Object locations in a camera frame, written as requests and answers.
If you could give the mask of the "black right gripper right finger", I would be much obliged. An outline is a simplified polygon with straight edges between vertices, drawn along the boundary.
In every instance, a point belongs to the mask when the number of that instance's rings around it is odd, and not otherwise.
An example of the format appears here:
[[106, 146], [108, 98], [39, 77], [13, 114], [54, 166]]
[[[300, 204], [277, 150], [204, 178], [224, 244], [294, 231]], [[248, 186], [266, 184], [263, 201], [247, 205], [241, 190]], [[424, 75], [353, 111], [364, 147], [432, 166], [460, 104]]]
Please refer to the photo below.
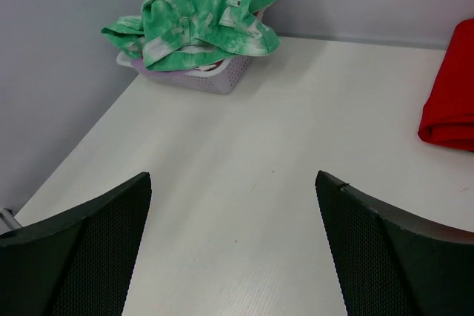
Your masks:
[[472, 315], [473, 233], [367, 195], [328, 172], [318, 205], [349, 315]]

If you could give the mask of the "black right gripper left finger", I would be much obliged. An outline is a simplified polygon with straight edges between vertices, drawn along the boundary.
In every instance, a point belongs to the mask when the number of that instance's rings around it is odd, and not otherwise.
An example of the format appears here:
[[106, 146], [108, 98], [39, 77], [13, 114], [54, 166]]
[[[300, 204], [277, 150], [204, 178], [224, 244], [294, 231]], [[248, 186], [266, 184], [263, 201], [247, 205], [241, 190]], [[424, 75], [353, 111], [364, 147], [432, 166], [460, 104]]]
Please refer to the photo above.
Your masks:
[[1, 235], [1, 314], [121, 315], [151, 197], [142, 172]]

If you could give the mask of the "green tie-dye trousers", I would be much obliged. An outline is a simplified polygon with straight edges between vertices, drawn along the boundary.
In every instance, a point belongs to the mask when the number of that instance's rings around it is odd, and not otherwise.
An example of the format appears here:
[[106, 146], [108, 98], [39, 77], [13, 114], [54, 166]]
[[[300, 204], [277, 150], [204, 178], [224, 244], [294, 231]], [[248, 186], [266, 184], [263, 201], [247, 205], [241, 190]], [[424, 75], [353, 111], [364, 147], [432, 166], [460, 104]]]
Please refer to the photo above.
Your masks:
[[139, 15], [122, 16], [101, 33], [148, 70], [192, 70], [274, 52], [280, 39], [257, 14], [275, 1], [144, 0]]

